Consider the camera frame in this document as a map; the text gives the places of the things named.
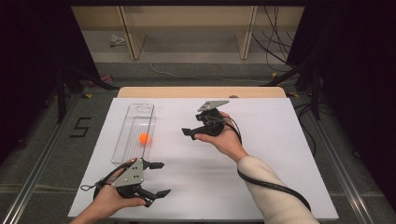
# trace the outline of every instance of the transparent container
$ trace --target transparent container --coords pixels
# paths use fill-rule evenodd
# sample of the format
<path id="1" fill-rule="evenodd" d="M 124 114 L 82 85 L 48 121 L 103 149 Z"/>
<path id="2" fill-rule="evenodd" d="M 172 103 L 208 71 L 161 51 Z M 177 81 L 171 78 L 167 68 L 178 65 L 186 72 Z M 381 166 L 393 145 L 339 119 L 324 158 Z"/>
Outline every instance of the transparent container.
<path id="1" fill-rule="evenodd" d="M 121 164 L 133 158 L 148 161 L 155 121 L 154 105 L 129 105 L 111 162 Z"/>

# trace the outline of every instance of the white sleeve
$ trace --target white sleeve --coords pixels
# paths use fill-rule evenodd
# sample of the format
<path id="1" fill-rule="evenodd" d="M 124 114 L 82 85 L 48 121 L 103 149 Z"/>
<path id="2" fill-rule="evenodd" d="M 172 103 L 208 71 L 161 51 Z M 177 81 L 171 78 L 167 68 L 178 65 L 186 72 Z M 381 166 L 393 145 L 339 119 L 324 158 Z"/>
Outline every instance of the white sleeve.
<path id="1" fill-rule="evenodd" d="M 238 170 L 251 178 L 286 185 L 265 162 L 247 156 L 238 162 Z M 262 211 L 265 224 L 318 223 L 312 213 L 295 196 L 246 182 L 254 202 Z"/>

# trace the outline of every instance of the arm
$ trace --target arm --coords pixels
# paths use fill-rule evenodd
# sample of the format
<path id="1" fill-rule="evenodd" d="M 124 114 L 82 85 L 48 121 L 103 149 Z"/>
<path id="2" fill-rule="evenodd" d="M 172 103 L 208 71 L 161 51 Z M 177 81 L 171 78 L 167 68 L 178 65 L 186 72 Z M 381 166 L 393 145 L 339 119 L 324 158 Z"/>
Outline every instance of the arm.
<path id="1" fill-rule="evenodd" d="M 212 144 L 222 154 L 237 163 L 238 170 L 251 178 L 286 186 L 276 173 L 265 162 L 248 155 L 239 143 L 236 134 L 225 127 L 216 137 L 206 134 L 196 134 L 195 138 Z M 297 198 L 288 193 L 264 188 L 247 182 L 254 202 L 262 212 L 265 223 L 295 224 L 318 223 L 311 212 Z"/>
<path id="2" fill-rule="evenodd" d="M 119 176 L 122 170 L 118 170 L 114 176 Z M 92 224 L 99 220 L 111 217 L 121 208 L 125 207 L 136 207 L 145 205 L 146 202 L 140 198 L 122 198 L 117 190 L 109 185 L 103 186 L 103 188 L 96 195 L 93 202 L 82 211 L 71 224 Z"/>

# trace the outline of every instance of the hand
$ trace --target hand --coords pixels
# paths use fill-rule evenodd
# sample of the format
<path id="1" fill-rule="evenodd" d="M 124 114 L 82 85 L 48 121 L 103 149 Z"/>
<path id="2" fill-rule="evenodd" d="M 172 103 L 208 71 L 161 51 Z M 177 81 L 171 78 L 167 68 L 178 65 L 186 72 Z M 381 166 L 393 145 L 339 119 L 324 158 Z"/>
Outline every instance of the hand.
<path id="1" fill-rule="evenodd" d="M 122 170 L 118 170 L 114 176 L 119 176 L 121 173 Z M 104 185 L 93 202 L 70 223 L 95 223 L 101 219 L 111 217 L 121 208 L 136 207 L 145 204 L 146 202 L 140 198 L 122 198 L 116 189 L 109 185 Z"/>
<path id="2" fill-rule="evenodd" d="M 227 119 L 227 123 L 233 125 L 229 119 L 230 115 L 221 111 L 220 114 Z M 198 133 L 194 137 L 202 142 L 212 144 L 219 152 L 230 157 L 235 162 L 239 162 L 239 160 L 248 156 L 239 142 L 236 133 L 227 125 L 224 126 L 224 130 L 218 136 L 210 136 L 207 134 Z"/>

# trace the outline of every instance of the white table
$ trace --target white table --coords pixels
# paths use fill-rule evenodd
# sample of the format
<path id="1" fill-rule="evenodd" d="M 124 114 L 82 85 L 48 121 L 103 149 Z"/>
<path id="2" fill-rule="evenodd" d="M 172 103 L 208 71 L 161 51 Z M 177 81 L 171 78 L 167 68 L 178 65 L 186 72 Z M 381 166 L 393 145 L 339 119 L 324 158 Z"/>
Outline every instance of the white table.
<path id="1" fill-rule="evenodd" d="M 207 100 L 225 98 L 117 98 L 92 154 L 81 185 L 93 184 L 116 166 L 111 163 L 114 148 L 129 104 L 155 104 L 157 122 L 150 161 L 161 161 L 161 170 L 145 172 L 144 189 L 172 191 L 150 208 L 120 210 L 117 219 L 142 221 L 258 221 L 262 214 L 236 173 L 233 161 L 211 145 L 191 141 L 181 128 L 196 128 L 196 109 Z M 303 131 L 287 98 L 239 98 L 219 110 L 237 122 L 244 147 L 250 155 L 266 161 L 279 177 L 309 201 L 320 220 L 338 216 Z M 93 190 L 79 190 L 69 216 L 77 216 L 91 201 Z"/>

